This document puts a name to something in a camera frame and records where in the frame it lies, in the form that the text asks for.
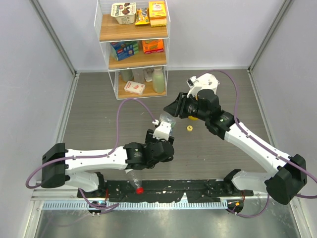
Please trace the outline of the clear bottle blue white label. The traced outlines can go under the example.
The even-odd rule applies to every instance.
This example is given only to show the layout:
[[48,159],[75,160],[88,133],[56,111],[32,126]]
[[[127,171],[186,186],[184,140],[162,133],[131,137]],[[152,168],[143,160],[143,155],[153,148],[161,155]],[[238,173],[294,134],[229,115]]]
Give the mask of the clear bottle blue white label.
[[164,121],[170,124],[171,126],[171,130],[170,130],[170,134],[172,134],[174,126],[176,125],[176,120],[174,117],[172,117],[170,114],[168,113],[162,113],[160,114],[159,117],[159,121]]

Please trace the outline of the yellow honey pomelo bottle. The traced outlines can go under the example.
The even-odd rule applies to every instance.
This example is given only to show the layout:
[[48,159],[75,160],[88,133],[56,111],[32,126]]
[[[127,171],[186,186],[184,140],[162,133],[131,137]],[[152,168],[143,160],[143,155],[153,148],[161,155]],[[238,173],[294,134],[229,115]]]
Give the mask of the yellow honey pomelo bottle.
[[196,120],[198,120],[198,118],[196,118],[196,117],[193,117],[193,116],[188,116],[188,119],[190,119],[190,120],[193,120],[193,121],[196,121]]

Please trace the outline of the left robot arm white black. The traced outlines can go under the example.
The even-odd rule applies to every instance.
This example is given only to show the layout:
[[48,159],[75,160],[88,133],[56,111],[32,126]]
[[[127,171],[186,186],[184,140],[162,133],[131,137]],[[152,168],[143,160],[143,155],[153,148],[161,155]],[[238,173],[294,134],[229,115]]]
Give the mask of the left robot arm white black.
[[57,188],[63,185],[80,188],[94,197],[105,194],[106,185],[100,170],[151,169],[157,163],[169,162],[174,155],[174,137],[168,133],[161,138],[149,129],[144,143],[131,142],[115,151],[66,149],[64,143],[55,144],[42,157],[42,188]]

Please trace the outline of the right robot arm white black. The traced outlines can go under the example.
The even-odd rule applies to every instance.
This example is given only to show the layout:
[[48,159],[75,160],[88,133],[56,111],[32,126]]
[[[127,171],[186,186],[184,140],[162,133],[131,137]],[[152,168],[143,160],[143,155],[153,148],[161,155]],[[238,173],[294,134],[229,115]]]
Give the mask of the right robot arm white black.
[[280,204],[287,205],[307,184],[306,161],[296,154],[289,156],[249,131],[243,123],[221,109],[218,96],[211,89],[203,89],[196,97],[179,93],[164,111],[181,119],[189,116],[204,121],[208,131],[225,140],[253,158],[265,170],[251,173],[240,169],[230,172],[225,179],[224,191],[234,196],[241,190],[253,190],[270,195]]

